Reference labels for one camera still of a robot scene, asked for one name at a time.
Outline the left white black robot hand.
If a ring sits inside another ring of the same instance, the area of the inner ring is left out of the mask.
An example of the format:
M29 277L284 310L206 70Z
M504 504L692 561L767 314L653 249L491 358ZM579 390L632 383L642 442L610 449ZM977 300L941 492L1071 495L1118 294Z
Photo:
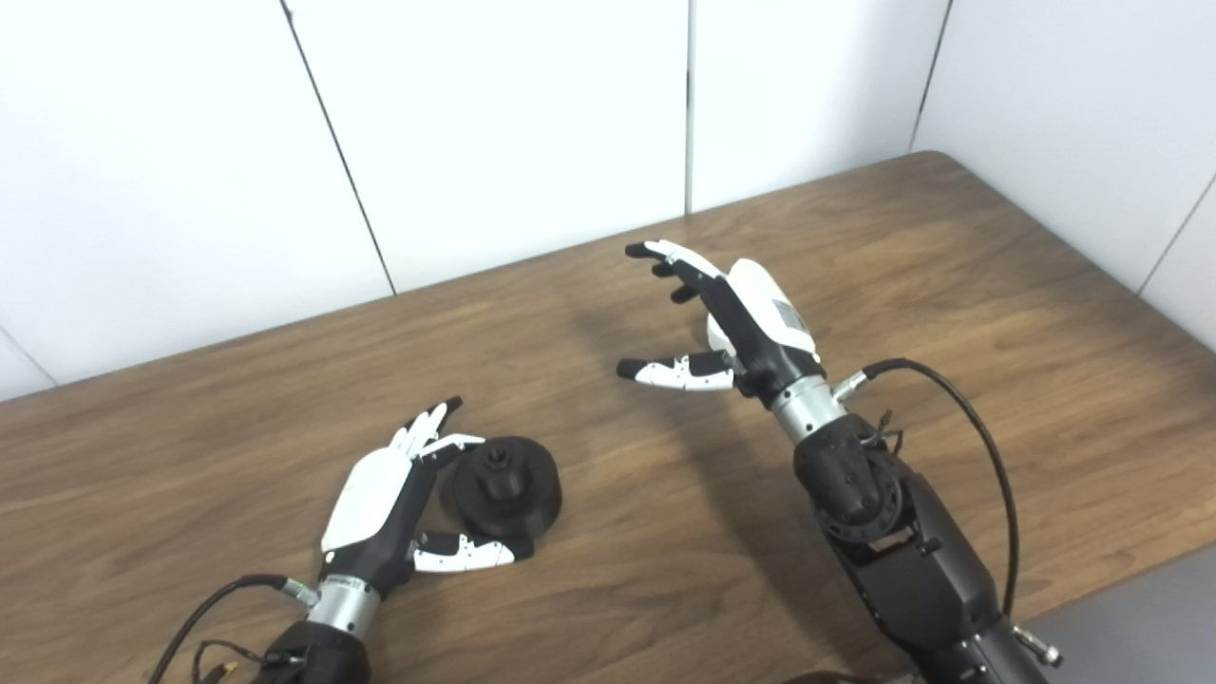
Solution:
M413 573L467 573L534 555L527 538L420 532L440 471L485 442L443 433L461 404L454 396L426 408L353 465L320 542L317 598L306 622L365 639L378 607Z

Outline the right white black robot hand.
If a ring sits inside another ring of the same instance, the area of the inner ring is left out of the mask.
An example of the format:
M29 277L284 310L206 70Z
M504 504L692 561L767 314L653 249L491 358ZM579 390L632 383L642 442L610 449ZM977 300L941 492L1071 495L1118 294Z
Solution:
M726 343L672 358L626 358L617 364L617 376L682 392L739 389L775 415L794 445L846 415L803 316L755 260L737 260L724 271L668 239L627 245L625 253L655 260L657 277L679 277L672 301L702 299Z

